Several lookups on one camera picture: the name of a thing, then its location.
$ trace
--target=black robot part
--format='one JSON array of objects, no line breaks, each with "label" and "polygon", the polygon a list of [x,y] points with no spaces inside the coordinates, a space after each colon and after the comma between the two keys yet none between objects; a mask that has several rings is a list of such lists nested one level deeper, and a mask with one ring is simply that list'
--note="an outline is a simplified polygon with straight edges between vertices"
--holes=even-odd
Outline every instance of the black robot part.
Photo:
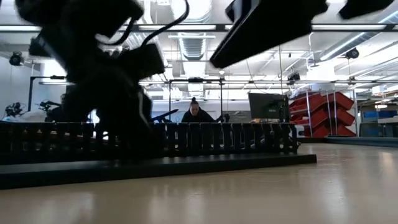
[{"label": "black robot part", "polygon": [[8,105],[5,109],[7,116],[17,116],[22,114],[21,103],[16,102],[11,105]]},{"label": "black robot part", "polygon": [[380,11],[390,6],[394,0],[348,0],[340,10],[343,19],[352,19],[372,12]]},{"label": "black robot part", "polygon": [[176,113],[176,112],[178,112],[178,109],[175,109],[175,110],[172,110],[172,111],[170,111],[170,112],[164,113],[164,114],[162,114],[162,115],[156,116],[156,117],[154,117],[154,118],[151,118],[150,120],[151,120],[152,122],[157,121],[157,122],[159,122],[159,123],[161,123],[161,122],[169,123],[169,120],[167,120],[166,117],[168,117],[168,116],[170,116],[171,114],[174,114],[174,113]]},{"label": "black robot part", "polygon": [[48,57],[51,55],[44,50],[44,48],[38,43],[38,38],[31,38],[29,45],[29,55],[38,57]]},{"label": "black robot part", "polygon": [[130,18],[122,37],[105,44],[123,43],[132,25],[143,15],[137,2],[17,0],[16,4],[23,19],[42,27],[35,42],[65,69],[67,81],[75,84],[66,93],[63,104],[67,121],[83,121],[92,110],[97,110],[99,125],[127,147],[134,141],[145,142],[149,149],[162,147],[154,141],[148,123],[152,103],[139,80],[165,72],[156,45],[147,43],[188,16],[187,1],[187,10],[180,18],[149,35],[138,49],[127,49],[115,57],[102,51],[100,44],[104,43],[96,40],[95,35],[110,38]]},{"label": "black robot part", "polygon": [[[385,9],[393,1],[347,0],[339,13],[343,19],[351,19]],[[225,68],[307,35],[312,31],[312,19],[327,10],[326,0],[234,0],[226,8],[233,26],[210,62],[216,68]]]},{"label": "black robot part", "polygon": [[52,101],[49,101],[49,100],[44,100],[44,101],[40,102],[39,110],[42,110],[42,111],[45,111],[46,113],[48,113],[52,106],[61,106],[61,104],[60,103],[55,103],[55,102],[52,102]]}]

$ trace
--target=black plastic base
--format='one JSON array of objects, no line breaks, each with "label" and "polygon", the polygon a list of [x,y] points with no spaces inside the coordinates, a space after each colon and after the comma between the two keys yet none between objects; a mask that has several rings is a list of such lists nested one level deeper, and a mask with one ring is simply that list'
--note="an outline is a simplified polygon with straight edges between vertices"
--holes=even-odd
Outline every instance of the black plastic base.
[{"label": "black plastic base", "polygon": [[114,161],[0,166],[0,189],[200,174],[316,163],[316,155],[235,154],[174,157],[130,164]]},{"label": "black plastic base", "polygon": [[333,144],[398,147],[398,138],[327,137],[325,139],[326,139],[326,143],[333,143]]}]

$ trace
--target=red storage rack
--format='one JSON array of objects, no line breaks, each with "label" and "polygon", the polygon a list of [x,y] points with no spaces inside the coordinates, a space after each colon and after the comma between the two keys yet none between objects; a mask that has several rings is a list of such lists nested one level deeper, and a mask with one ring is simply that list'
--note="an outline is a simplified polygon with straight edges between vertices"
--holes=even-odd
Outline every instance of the red storage rack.
[{"label": "red storage rack", "polygon": [[[355,136],[355,133],[346,128],[346,126],[351,126],[355,120],[355,117],[347,112],[353,106],[353,100],[340,92],[327,95],[308,93],[308,102],[309,106],[307,105],[307,94],[304,94],[293,98],[293,103],[289,105],[291,121],[304,126],[306,137],[311,136],[310,126],[312,137],[315,138],[324,138],[329,134]],[[311,124],[309,119],[304,119],[304,117],[308,117],[308,113],[310,113]]]}]

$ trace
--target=person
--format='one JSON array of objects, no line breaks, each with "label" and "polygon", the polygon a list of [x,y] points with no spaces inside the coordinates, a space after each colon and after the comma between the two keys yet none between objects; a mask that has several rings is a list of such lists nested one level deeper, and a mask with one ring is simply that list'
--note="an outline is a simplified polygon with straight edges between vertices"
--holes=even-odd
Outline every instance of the person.
[{"label": "person", "polygon": [[46,117],[46,122],[65,122],[65,115],[62,110],[62,105],[65,102],[65,94],[61,95],[61,106],[58,106],[52,110],[49,111],[49,115]]},{"label": "person", "polygon": [[215,123],[210,114],[199,107],[199,103],[196,98],[193,97],[189,110],[185,112],[181,120],[182,123]]}]

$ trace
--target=computer monitor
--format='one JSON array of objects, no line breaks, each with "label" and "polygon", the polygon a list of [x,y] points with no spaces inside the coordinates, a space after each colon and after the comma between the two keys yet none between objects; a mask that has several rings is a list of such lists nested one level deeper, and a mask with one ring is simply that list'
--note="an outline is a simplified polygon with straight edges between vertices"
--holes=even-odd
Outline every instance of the computer monitor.
[{"label": "computer monitor", "polygon": [[249,93],[252,119],[279,119],[288,122],[288,98],[286,95]]}]

